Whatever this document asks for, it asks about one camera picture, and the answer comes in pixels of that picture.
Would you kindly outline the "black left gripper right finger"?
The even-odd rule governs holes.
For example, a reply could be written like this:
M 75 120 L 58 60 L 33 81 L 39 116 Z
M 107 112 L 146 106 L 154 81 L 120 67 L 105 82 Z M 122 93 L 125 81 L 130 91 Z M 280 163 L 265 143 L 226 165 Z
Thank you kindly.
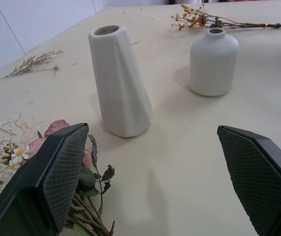
M 220 125 L 217 135 L 236 192 L 259 236 L 281 236 L 281 149 L 269 138 Z

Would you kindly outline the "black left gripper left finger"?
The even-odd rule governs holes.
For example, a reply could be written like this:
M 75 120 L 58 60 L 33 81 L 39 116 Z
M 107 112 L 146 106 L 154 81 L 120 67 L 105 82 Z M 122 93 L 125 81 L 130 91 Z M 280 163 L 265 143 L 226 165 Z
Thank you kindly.
M 0 236 L 59 236 L 74 196 L 89 126 L 50 134 L 0 193 Z

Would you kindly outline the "short white bottle vase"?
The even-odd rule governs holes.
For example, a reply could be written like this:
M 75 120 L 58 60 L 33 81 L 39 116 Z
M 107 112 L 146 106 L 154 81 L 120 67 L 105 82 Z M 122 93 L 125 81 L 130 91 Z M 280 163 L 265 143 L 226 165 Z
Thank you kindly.
M 222 28 L 208 29 L 190 49 L 191 90 L 203 96 L 221 96 L 232 87 L 239 43 Z

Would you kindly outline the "tall white faceted vase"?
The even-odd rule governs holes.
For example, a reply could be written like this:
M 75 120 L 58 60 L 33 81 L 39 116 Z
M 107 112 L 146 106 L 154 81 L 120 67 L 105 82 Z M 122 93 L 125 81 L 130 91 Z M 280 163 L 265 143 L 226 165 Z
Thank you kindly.
M 104 128 L 123 138 L 142 134 L 152 105 L 126 28 L 101 27 L 90 32 L 89 44 Z

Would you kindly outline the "pink rose daisy bouquet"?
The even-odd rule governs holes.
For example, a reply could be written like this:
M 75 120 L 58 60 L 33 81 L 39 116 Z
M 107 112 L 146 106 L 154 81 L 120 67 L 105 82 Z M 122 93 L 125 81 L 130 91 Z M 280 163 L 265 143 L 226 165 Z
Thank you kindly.
M 12 126 L 21 129 L 24 135 L 29 131 L 25 123 L 18 121 L 0 124 L 0 193 L 17 170 L 38 152 L 50 134 L 71 125 L 64 120 L 57 120 L 50 124 L 44 134 L 38 134 L 37 139 L 30 144 L 25 140 L 14 142 Z M 96 140 L 88 131 L 78 184 L 63 226 L 63 229 L 74 230 L 80 236 L 114 236 L 114 230 L 104 225 L 103 208 L 93 203 L 93 197 L 101 197 L 107 192 L 115 169 L 108 166 L 107 170 L 100 174 L 97 168 L 97 154 Z

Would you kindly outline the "brown dried twig sprig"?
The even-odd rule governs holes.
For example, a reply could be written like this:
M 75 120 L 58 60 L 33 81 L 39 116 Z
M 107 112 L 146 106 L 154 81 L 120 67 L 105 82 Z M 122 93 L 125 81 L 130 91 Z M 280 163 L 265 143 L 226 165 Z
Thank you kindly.
M 28 59 L 24 59 L 20 65 L 16 65 L 11 73 L 0 78 L 0 80 L 7 79 L 9 77 L 22 76 L 24 74 L 30 74 L 30 73 L 36 73 L 42 71 L 57 72 L 60 69 L 58 65 L 55 65 L 51 68 L 43 68 L 43 69 L 38 69 L 38 67 L 49 64 L 53 59 L 53 56 L 61 55 L 61 54 L 63 54 L 63 51 L 58 50 L 58 51 L 45 52 L 40 56 L 36 56 L 36 55 L 30 56 Z

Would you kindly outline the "yellow dried flower sprig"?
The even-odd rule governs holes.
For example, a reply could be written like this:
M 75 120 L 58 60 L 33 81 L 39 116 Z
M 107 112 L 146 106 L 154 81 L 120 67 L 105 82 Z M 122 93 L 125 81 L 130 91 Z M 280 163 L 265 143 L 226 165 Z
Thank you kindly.
M 171 26 L 182 29 L 214 29 L 220 28 L 224 30 L 238 29 L 281 29 L 281 24 L 253 24 L 240 23 L 224 17 L 211 15 L 205 10 L 205 4 L 202 4 L 197 9 L 188 7 L 185 4 L 180 4 L 183 9 L 183 14 L 176 13 L 172 15 L 173 24 Z

